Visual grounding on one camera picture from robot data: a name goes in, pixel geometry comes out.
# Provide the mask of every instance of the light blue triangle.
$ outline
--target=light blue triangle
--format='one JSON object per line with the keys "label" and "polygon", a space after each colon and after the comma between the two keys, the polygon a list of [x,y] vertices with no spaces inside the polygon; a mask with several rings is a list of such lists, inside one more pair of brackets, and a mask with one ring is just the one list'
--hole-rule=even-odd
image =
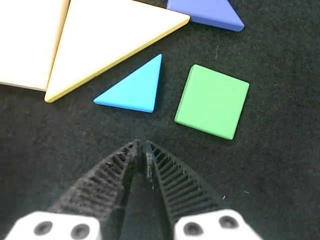
{"label": "light blue triangle", "polygon": [[95,104],[152,113],[155,109],[162,54],[93,100]]}

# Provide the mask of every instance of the large yellow triangle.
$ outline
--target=large yellow triangle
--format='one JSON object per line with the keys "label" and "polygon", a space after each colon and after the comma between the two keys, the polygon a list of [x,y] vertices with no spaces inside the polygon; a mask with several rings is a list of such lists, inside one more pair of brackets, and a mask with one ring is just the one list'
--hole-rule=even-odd
{"label": "large yellow triangle", "polygon": [[0,83],[46,91],[69,0],[0,0]]}
{"label": "large yellow triangle", "polygon": [[134,0],[71,0],[44,100],[54,102],[189,19]]}

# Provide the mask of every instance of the green square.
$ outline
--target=green square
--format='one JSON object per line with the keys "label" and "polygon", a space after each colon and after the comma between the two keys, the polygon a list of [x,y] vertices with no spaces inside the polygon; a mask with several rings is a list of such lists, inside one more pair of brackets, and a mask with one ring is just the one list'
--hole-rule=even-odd
{"label": "green square", "polygon": [[249,89],[249,83],[193,65],[174,121],[232,140]]}

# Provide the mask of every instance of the triangle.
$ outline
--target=triangle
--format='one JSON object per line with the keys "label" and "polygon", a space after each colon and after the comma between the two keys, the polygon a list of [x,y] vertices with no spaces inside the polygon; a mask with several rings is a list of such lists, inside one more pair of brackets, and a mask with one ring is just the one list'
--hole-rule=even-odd
{"label": "triangle", "polygon": [[189,19],[134,0],[71,0],[44,100],[54,102]]}
{"label": "triangle", "polygon": [[245,25],[228,0],[168,0],[167,9],[190,15],[190,21],[240,32]]}
{"label": "triangle", "polygon": [[152,113],[155,108],[162,54],[93,100],[95,104]]}
{"label": "triangle", "polygon": [[69,2],[0,1],[0,84],[46,91]]}

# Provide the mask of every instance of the purple triangle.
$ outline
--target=purple triangle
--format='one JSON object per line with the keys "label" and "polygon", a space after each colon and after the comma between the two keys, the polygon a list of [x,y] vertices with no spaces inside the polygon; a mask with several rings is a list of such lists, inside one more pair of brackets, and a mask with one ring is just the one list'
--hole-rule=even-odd
{"label": "purple triangle", "polygon": [[190,21],[240,32],[245,25],[228,0],[168,0],[167,9],[190,15]]}

